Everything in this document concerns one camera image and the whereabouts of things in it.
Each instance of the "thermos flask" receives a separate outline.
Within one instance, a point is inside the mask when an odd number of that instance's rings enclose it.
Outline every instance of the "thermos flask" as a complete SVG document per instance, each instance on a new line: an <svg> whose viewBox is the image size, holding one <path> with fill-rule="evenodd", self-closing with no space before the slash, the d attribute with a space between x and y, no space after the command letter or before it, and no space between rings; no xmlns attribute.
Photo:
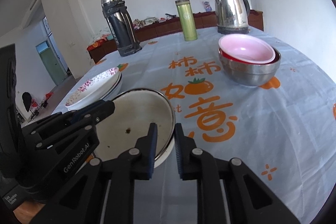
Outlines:
<svg viewBox="0 0 336 224"><path fill-rule="evenodd" d="M175 1L178 15L180 17L182 31L185 41L197 39L197 32L193 12L191 10L190 0Z"/></svg>
<svg viewBox="0 0 336 224"><path fill-rule="evenodd" d="M103 15L110 27L120 56L128 56L142 48L134 33L133 23L124 0L101 0Z"/></svg>

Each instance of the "kettle handle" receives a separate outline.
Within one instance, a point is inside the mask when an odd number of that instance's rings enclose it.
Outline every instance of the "kettle handle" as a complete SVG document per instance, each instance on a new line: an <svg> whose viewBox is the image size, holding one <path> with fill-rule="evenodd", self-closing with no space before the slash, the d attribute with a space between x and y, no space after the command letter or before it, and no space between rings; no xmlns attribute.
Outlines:
<svg viewBox="0 0 336 224"><path fill-rule="evenodd" d="M249 15L250 14L250 4L248 0L243 0L244 5L245 5L245 9L246 9L246 14Z"/></svg>

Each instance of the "black gripper frame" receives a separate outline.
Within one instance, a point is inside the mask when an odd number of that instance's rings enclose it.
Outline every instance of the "black gripper frame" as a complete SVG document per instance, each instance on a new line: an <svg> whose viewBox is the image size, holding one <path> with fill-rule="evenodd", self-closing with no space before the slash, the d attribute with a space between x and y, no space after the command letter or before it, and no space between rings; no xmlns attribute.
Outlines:
<svg viewBox="0 0 336 224"><path fill-rule="evenodd" d="M174 136L180 178L197 180L198 224L300 224L240 159L216 159L197 148L180 123Z"/></svg>
<svg viewBox="0 0 336 224"><path fill-rule="evenodd" d="M46 203L98 146L95 125L114 109L112 101L101 100L24 127L25 163L15 178L2 185L8 208L14 210L29 199Z"/></svg>
<svg viewBox="0 0 336 224"><path fill-rule="evenodd" d="M154 171L157 125L118 158L90 160L53 196L31 224L132 224L134 180Z"/></svg>

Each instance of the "stacked plate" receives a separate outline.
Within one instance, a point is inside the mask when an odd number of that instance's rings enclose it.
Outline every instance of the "stacked plate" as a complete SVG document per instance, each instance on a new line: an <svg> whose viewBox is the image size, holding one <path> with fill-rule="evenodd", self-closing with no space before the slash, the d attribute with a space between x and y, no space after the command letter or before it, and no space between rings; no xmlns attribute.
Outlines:
<svg viewBox="0 0 336 224"><path fill-rule="evenodd" d="M78 110L98 100L110 100L119 94L122 75L119 68L108 69L87 80L68 98L68 110Z"/></svg>

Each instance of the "chair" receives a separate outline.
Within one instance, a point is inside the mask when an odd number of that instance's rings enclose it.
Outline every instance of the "chair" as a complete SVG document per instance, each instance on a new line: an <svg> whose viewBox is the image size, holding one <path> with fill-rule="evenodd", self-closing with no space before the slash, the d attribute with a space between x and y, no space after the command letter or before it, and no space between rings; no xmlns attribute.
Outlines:
<svg viewBox="0 0 336 224"><path fill-rule="evenodd" d="M32 98L29 92L24 92L22 94L22 100L23 100L23 105L25 106L26 111L31 112L31 120L40 114L40 112L38 112L38 109L40 108L40 106L36 102L36 100Z"/></svg>

